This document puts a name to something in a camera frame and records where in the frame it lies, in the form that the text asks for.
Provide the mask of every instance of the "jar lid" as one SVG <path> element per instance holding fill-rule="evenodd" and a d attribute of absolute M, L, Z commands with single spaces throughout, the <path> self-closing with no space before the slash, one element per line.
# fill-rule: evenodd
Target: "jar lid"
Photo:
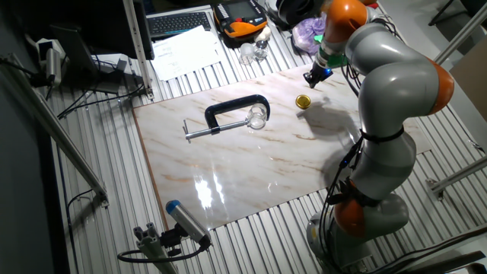
<path fill-rule="evenodd" d="M 311 99 L 307 95 L 299 95 L 296 97 L 296 106 L 302 110 L 306 110 L 311 105 Z"/>

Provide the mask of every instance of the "orange device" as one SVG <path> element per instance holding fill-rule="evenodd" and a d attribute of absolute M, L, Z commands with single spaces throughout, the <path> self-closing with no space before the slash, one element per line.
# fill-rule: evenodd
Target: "orange device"
<path fill-rule="evenodd" d="M 264 8 L 254 0 L 236 0 L 214 5 L 213 15 L 218 29 L 232 38 L 253 35 L 267 25 Z"/>

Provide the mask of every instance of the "plastic bag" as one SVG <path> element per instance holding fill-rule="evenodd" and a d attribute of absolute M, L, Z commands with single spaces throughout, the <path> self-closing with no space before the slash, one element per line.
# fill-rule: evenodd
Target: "plastic bag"
<path fill-rule="evenodd" d="M 315 54 L 320 48 L 320 44 L 314 41 L 316 35 L 321 35 L 325 31 L 326 14 L 321 13 L 319 18 L 304 19 L 292 29 L 292 40 L 294 45 L 307 53 Z"/>

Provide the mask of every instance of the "paper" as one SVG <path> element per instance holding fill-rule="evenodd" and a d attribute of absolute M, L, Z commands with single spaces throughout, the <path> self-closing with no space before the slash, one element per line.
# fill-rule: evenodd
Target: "paper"
<path fill-rule="evenodd" d="M 153 44 L 155 58 L 152 65 L 159 79 L 167 81 L 220 62 L 215 39 L 209 38 L 203 26 L 199 26 Z"/>

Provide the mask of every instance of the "marble board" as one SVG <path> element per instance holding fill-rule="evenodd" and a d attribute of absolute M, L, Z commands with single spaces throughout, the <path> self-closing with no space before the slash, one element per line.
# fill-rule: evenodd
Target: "marble board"
<path fill-rule="evenodd" d="M 309 65 L 137 107 L 135 120 L 148 159 L 161 211 L 178 199 L 208 229 L 225 225 L 324 188 L 339 161 L 359 137 L 357 97 L 339 69 L 310 89 L 303 79 Z M 261 94 L 271 107 L 261 130 L 240 127 L 185 139 L 207 129 L 206 107 Z M 299 109 L 299 94 L 311 98 Z M 244 120 L 249 107 L 217 116 L 220 126 Z M 405 122 L 417 153 L 431 149 L 418 124 Z M 165 218 L 172 228 L 175 221 Z"/>

